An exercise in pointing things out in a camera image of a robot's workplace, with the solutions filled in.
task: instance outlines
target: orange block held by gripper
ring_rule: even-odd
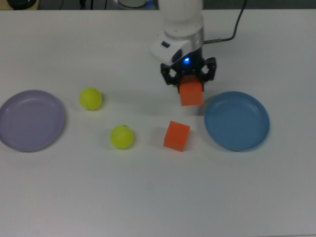
[[[180,81],[179,93],[181,105],[202,105],[203,87],[196,76],[185,76]]]
[[[190,126],[171,121],[164,137],[163,145],[177,151],[184,151],[189,136]]]

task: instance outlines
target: purple plate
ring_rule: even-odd
[[[0,108],[0,140],[17,151],[35,152],[52,143],[63,128],[61,102],[42,90],[27,90]]]

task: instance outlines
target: tennis ball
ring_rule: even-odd
[[[111,142],[118,149],[129,148],[134,141],[132,129],[126,125],[119,125],[113,128],[111,132]]]
[[[87,110],[96,110],[102,103],[102,94],[96,88],[87,87],[80,93],[80,104]]]

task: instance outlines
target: white table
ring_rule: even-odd
[[[229,37],[239,11],[204,11],[206,38]],[[316,11],[246,10],[237,37],[206,45],[220,92],[249,93],[271,131],[235,153],[206,133],[203,109],[181,107],[149,47],[158,11],[0,14],[0,103],[27,89],[64,103],[61,137],[37,153],[0,144],[4,237],[250,237],[316,233]],[[97,112],[80,90],[105,95]],[[164,148],[171,120],[191,126],[186,150]],[[129,125],[132,149],[109,142]]]

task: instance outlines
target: white robot link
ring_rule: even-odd
[[[163,16],[163,30],[152,45],[150,54],[162,63],[160,71],[168,85],[175,85],[179,89],[181,79],[190,75],[199,78],[202,86],[214,80],[216,60],[214,57],[204,60],[202,46],[232,40],[246,3],[247,0],[244,0],[232,37],[204,41],[202,0],[158,0]],[[207,73],[202,71],[205,65]],[[176,72],[174,77],[170,75],[170,70]]]

